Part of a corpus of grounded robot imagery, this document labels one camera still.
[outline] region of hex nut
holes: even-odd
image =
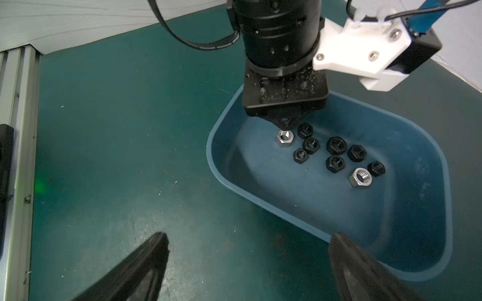
[[[278,136],[277,136],[276,140],[278,141],[278,144],[280,146],[288,147],[288,146],[291,145],[291,143],[293,143],[294,137],[295,137],[295,135],[293,134],[292,131],[280,130],[278,132]]]
[[[367,170],[374,177],[379,177],[385,173],[385,166],[379,161],[368,164]]]
[[[298,136],[303,140],[313,136],[313,127],[307,123],[300,124],[298,126]]]
[[[307,138],[303,141],[302,147],[308,152],[310,155],[316,153],[317,150],[320,149],[320,143],[315,138]]]
[[[352,145],[347,152],[348,158],[353,162],[362,162],[366,158],[366,150],[361,145]]]
[[[326,150],[332,155],[341,155],[347,151],[347,143],[341,137],[331,137],[326,142]]]
[[[372,183],[372,175],[365,168],[358,167],[348,177],[353,187],[367,187]]]
[[[303,162],[308,160],[308,152],[303,148],[299,148],[293,153],[293,159],[296,163],[303,164]]]
[[[326,160],[326,169],[332,173],[337,173],[345,168],[345,162],[342,157],[333,155]]]

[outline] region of green work surface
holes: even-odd
[[[342,0],[323,15],[342,24]],[[223,6],[170,21],[198,41],[230,32]],[[171,254],[161,300],[337,300],[328,244],[223,187],[209,131],[243,83],[241,42],[188,48],[160,25],[45,55],[30,300],[69,300],[156,231]],[[328,73],[330,89],[427,130],[449,162],[454,251],[430,300],[482,298],[482,94],[429,61],[390,92]]]

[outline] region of white fabric backdrop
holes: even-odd
[[[353,5],[375,14],[381,5],[403,11],[423,1],[354,0]],[[166,19],[223,3],[158,0]],[[156,22],[146,0],[0,0],[0,51],[32,44],[49,53]],[[443,48],[433,59],[482,91],[482,1],[447,12],[434,29]]]

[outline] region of white mounting bracket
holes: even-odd
[[[358,75],[368,90],[389,91],[408,74],[386,68],[411,42],[400,18],[385,22],[357,22],[349,18],[344,27],[325,19],[313,70]]]

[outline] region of black cable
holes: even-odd
[[[237,40],[240,38],[240,33],[239,31],[235,31],[229,36],[226,36],[220,40],[210,42],[210,43],[195,43],[188,41],[186,39],[183,39],[182,37],[176,35],[172,30],[167,26],[166,21],[161,15],[161,12],[159,11],[159,7],[157,7],[156,0],[147,0],[149,3],[149,6],[151,7],[152,12],[156,16],[157,20],[159,23],[173,36],[176,40],[179,42],[183,43],[184,45],[187,45],[191,48],[197,49],[197,50],[217,50],[221,48],[225,48],[227,46],[231,46],[234,44]]]
[[[425,9],[422,9],[422,10],[416,9],[416,10],[410,10],[410,11],[405,11],[405,12],[401,12],[401,13],[389,14],[388,16],[385,17],[385,21],[400,18],[400,17],[405,17],[405,16],[411,16],[411,15],[415,15],[415,14],[424,14],[424,13],[434,13],[434,12],[447,11],[447,10],[452,9],[452,8],[462,7],[462,6],[466,6],[466,5],[475,3],[477,1],[479,1],[479,0],[463,0],[463,1],[456,2],[456,3],[452,3],[452,4],[442,5],[442,6],[439,6],[439,7],[425,8]],[[346,10],[347,10],[348,16],[351,19],[353,19],[354,15],[353,15],[353,13],[351,12],[351,9],[350,9],[351,2],[352,2],[352,0],[347,1]]]

